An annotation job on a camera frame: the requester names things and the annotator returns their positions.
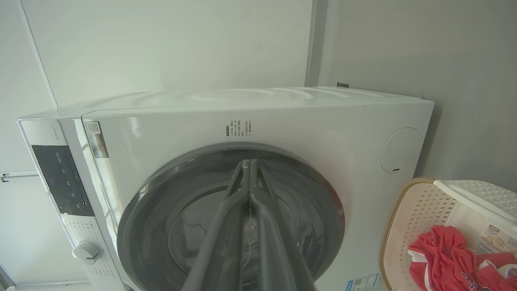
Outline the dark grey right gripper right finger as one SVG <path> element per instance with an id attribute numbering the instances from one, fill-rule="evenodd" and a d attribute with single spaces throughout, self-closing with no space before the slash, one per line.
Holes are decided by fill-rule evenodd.
<path id="1" fill-rule="evenodd" d="M 258 227 L 260 291 L 316 291 L 260 160 L 251 161 L 251 203 Z"/>

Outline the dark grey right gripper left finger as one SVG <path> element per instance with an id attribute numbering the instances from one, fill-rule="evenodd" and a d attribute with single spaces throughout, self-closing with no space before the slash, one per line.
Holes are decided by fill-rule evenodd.
<path id="1" fill-rule="evenodd" d="M 243 231 L 249 218 L 250 160 L 235 169 L 182 291 L 241 291 Z"/>

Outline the cream plastic laundry basket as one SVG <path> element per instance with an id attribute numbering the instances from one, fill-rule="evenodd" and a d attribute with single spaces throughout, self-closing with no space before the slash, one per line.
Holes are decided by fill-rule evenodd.
<path id="1" fill-rule="evenodd" d="M 433 226 L 452 226 L 474 251 L 488 225 L 517 233 L 517 193 L 485 181 L 418 177 L 393 205 L 380 247 L 380 276 L 388 291 L 418 291 L 408 247 Z"/>

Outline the printed paper instruction sheet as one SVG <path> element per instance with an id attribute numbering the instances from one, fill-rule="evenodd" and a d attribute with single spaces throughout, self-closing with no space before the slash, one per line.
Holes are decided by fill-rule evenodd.
<path id="1" fill-rule="evenodd" d="M 475 249 L 475 254 L 511 253 L 517 256 L 517 233 L 508 234 L 497 226 L 488 225 Z"/>

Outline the round dark washing machine door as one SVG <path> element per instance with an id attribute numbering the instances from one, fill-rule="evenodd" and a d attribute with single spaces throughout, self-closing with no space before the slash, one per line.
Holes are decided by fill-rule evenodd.
<path id="1" fill-rule="evenodd" d="M 342 245 L 345 220 L 325 177 L 278 147 L 220 143 L 170 160 L 126 206 L 118 256 L 138 289 L 180 291 L 242 160 L 261 160 L 313 278 L 329 268 Z"/>

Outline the blue energy label sticker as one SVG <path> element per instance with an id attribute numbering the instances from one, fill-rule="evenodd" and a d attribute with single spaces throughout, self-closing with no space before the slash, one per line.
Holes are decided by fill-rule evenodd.
<path id="1" fill-rule="evenodd" d="M 375 273 L 370 276 L 349 280 L 345 291 L 362 291 L 364 289 L 371 289 L 376 286 L 379 274 Z"/>

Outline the white washer control knob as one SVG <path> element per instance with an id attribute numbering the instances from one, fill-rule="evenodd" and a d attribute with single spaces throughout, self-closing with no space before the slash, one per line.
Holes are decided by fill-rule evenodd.
<path id="1" fill-rule="evenodd" d="M 100 247 L 96 244 L 82 240 L 72 250 L 75 259 L 86 267 L 94 265 L 102 256 Z"/>

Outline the white front-load washing machine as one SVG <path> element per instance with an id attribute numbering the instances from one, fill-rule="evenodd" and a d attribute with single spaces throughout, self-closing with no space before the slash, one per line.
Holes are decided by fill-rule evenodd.
<path id="1" fill-rule="evenodd" d="M 101 258 L 83 266 L 98 291 L 141 291 L 118 256 L 120 219 L 135 194 L 163 165 L 213 144 L 249 142 L 278 147 L 323 175 L 341 200 L 345 230 L 318 291 L 345 291 L 349 280 L 378 273 L 377 254 L 390 208 L 418 160 L 387 173 L 380 155 L 397 131 L 422 137 L 434 103 L 348 88 L 265 88 L 129 93 L 37 112 L 18 119 L 34 164 L 73 248 L 82 240 Z M 95 158 L 84 122 L 100 123 L 109 158 Z M 59 213 L 33 145 L 68 146 L 94 216 Z"/>

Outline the silver sticker on washer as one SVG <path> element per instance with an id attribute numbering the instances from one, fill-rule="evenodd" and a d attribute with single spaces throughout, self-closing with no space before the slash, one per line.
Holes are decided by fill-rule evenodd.
<path id="1" fill-rule="evenodd" d="M 84 127 L 94 157 L 109 158 L 100 123 L 97 121 L 84 122 Z"/>

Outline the round white filter cover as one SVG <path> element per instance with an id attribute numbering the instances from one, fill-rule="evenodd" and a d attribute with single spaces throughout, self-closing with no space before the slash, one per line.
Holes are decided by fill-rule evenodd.
<path id="1" fill-rule="evenodd" d="M 401 173 L 415 164 L 422 147 L 417 129 L 406 127 L 395 132 L 384 144 L 380 163 L 387 173 Z"/>

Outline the red and white garment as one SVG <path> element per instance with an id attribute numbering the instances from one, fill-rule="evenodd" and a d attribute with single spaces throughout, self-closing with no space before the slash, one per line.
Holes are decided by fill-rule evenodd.
<path id="1" fill-rule="evenodd" d="M 517 291 L 517 259 L 511 253 L 476 255 L 454 227 L 433 226 L 408 254 L 421 291 Z"/>

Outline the black washer control panel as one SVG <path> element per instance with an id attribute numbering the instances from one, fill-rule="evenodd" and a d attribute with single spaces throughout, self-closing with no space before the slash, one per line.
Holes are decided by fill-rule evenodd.
<path id="1" fill-rule="evenodd" d="M 32 145 L 59 213 L 93 217 L 83 183 L 67 145 Z"/>

